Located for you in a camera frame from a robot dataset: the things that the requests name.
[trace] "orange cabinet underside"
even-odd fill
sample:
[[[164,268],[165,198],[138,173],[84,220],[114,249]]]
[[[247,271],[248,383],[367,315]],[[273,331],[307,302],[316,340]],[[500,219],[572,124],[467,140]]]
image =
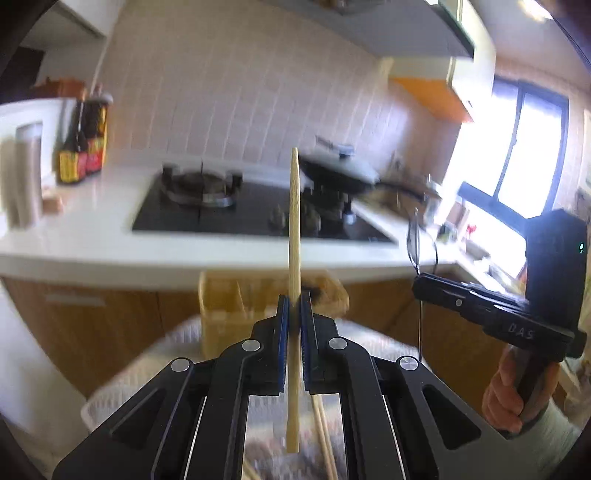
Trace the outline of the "orange cabinet underside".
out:
[[[424,105],[435,118],[452,122],[472,122],[462,101],[445,80],[391,78]]]

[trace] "window frame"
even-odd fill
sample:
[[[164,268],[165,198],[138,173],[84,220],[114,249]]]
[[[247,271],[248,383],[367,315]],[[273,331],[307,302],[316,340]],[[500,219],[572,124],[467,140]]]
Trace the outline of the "window frame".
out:
[[[460,189],[458,190],[457,194],[465,201],[473,203],[478,208],[484,210],[486,213],[492,215],[497,220],[500,220],[501,222],[506,224],[506,226],[510,227],[515,232],[523,236],[525,234],[524,217],[499,201],[499,191],[501,189],[503,180],[505,179],[505,174],[507,171],[507,167],[509,166],[509,161],[511,159],[513,147],[517,143],[517,129],[519,127],[521,109],[523,107],[525,95],[528,94],[540,98],[548,103],[552,103],[553,105],[558,106],[562,110],[561,137],[560,148],[558,149],[558,159],[556,161],[556,168],[554,169],[554,174],[552,176],[552,183],[550,184],[550,190],[548,191],[548,196],[546,198],[546,202],[544,204],[542,212],[547,212],[548,210],[552,209],[554,201],[556,199],[556,193],[558,191],[560,177],[562,175],[562,169],[564,166],[564,156],[566,153],[566,141],[569,133],[569,99],[564,95],[553,92],[552,90],[548,90],[539,85],[526,82],[524,80],[508,80],[495,75],[494,83],[504,83],[506,85],[513,85],[516,86],[518,89],[517,109],[515,112],[513,133],[511,135],[511,142],[509,143],[509,148],[505,156],[505,163],[503,164],[503,169],[501,170],[501,175],[499,176],[499,180],[496,184],[496,188],[493,195],[488,195],[487,193],[484,193],[483,191],[477,189],[476,187],[473,187],[465,181],[462,182],[462,185],[460,186]]]

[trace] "ceiling light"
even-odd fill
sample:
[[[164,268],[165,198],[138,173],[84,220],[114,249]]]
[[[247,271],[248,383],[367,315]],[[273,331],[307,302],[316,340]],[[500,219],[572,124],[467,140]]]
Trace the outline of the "ceiling light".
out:
[[[519,0],[521,9],[538,22],[552,20],[552,15],[535,0]]]

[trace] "bottle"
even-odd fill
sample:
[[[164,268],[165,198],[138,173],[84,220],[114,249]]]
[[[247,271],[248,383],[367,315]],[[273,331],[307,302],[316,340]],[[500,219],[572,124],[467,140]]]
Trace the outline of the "bottle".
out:
[[[15,136],[14,192],[21,228],[34,226],[43,215],[41,198],[42,123],[23,125]]]
[[[100,83],[86,101],[83,128],[88,140],[87,175],[101,171],[105,163],[107,110],[112,103],[113,97],[103,93]]]
[[[86,177],[88,142],[82,129],[84,101],[78,102],[76,122],[72,125],[60,151],[60,181],[78,183]]]

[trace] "white countertop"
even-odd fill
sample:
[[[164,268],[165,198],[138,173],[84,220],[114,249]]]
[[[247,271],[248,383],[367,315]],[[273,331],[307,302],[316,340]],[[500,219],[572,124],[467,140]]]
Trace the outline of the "white countertop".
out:
[[[108,164],[102,174],[80,185],[60,187],[66,202],[63,214],[46,216],[35,227],[12,230],[0,239],[0,275],[96,287],[188,290],[197,287],[205,269],[287,269],[287,238],[132,232],[158,171],[154,166]],[[364,204],[355,209],[399,245],[302,239],[302,269],[326,269],[343,282],[412,277],[407,222]],[[439,263],[440,271],[453,270],[463,280],[499,288],[455,247],[440,245]],[[433,245],[426,236],[421,239],[421,264],[426,271],[434,264]]]

